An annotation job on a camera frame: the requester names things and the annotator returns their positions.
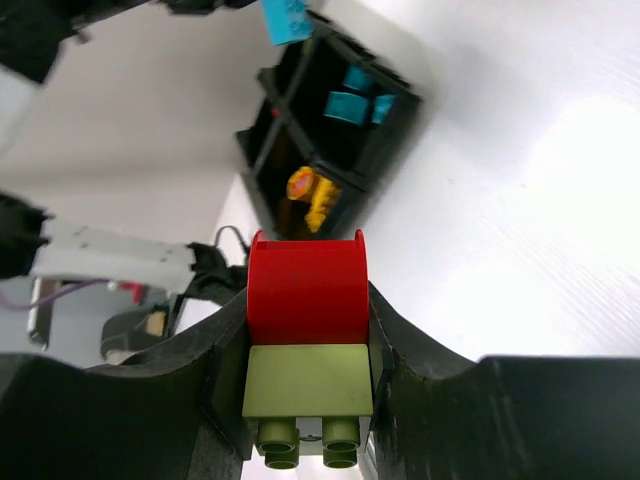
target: red object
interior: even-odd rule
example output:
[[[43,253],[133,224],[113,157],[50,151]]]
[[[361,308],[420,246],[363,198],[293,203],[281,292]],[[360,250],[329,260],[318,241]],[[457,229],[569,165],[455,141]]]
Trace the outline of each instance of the red object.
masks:
[[[145,289],[147,288],[145,285],[140,283],[130,283],[123,282],[120,284],[120,288],[122,290],[131,290],[131,296],[133,297],[133,303],[136,305],[140,305],[142,303],[142,299],[144,297]]]
[[[254,345],[362,344],[369,336],[364,235],[355,240],[253,239],[247,317]]]

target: blue cube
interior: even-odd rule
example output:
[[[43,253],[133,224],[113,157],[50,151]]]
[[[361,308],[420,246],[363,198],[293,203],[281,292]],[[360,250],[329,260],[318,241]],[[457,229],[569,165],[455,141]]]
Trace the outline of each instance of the blue cube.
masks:
[[[369,100],[344,92],[329,92],[324,116],[362,126],[367,118]]]
[[[373,105],[371,122],[380,125],[387,116],[387,113],[389,113],[389,110],[391,110],[395,99],[395,95],[381,95],[377,97]]]
[[[311,38],[313,24],[307,16],[306,0],[262,0],[261,3],[273,45]]]
[[[371,85],[373,85],[373,80],[358,67],[352,65],[349,67],[349,70],[347,70],[347,75],[342,84],[352,90],[366,93],[367,90],[371,88]]]

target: green block stud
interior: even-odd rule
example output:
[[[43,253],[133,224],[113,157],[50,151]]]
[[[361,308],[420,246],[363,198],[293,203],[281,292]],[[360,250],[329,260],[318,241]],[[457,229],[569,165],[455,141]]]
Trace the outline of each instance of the green block stud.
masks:
[[[260,420],[256,445],[265,453],[284,454],[298,446],[299,434],[295,418]]]
[[[300,462],[300,447],[296,446],[287,453],[265,453],[264,464],[274,470],[290,470]]]
[[[373,414],[366,345],[256,345],[242,415],[248,419]]]
[[[325,467],[328,468],[351,468],[358,464],[358,456],[355,450],[350,452],[331,452],[325,450],[322,460]]]
[[[323,418],[322,445],[330,452],[351,452],[360,446],[358,418]]]

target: red block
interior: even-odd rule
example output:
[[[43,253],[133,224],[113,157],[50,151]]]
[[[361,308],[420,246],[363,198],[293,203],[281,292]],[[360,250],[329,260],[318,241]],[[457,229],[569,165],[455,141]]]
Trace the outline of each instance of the red block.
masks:
[[[357,344],[369,334],[364,235],[355,240],[253,239],[247,316],[254,345]]]

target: cable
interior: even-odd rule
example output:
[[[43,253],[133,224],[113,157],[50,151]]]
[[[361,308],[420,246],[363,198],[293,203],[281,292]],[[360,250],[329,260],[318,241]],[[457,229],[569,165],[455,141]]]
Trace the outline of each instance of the cable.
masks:
[[[244,238],[242,237],[242,233],[240,233],[240,230],[238,230],[238,227],[236,227],[235,225],[225,225],[224,227],[220,227],[216,232],[216,238],[213,241],[213,246],[218,248],[218,244],[220,243],[220,237],[222,236],[222,232],[224,232],[227,228],[230,230],[233,230],[233,233],[236,234],[238,243],[240,243],[240,246],[242,247],[242,250],[244,251],[245,256],[248,256],[249,252],[251,251],[251,247],[249,247],[249,245],[245,243]]]
[[[12,312],[28,312],[29,310],[33,310],[34,308],[42,307],[43,305],[49,305],[56,300],[61,299],[62,297],[66,297],[67,295],[77,292],[78,290],[82,290],[83,288],[90,287],[92,285],[98,285],[102,283],[107,283],[108,280],[102,279],[94,279],[94,280],[86,280],[84,282],[76,283],[67,288],[63,288],[58,290],[53,295],[49,295],[48,297],[41,298],[40,300],[29,303],[26,305],[20,305],[17,303],[13,303],[7,296],[0,290],[0,306],[5,308],[6,310],[10,310]]]

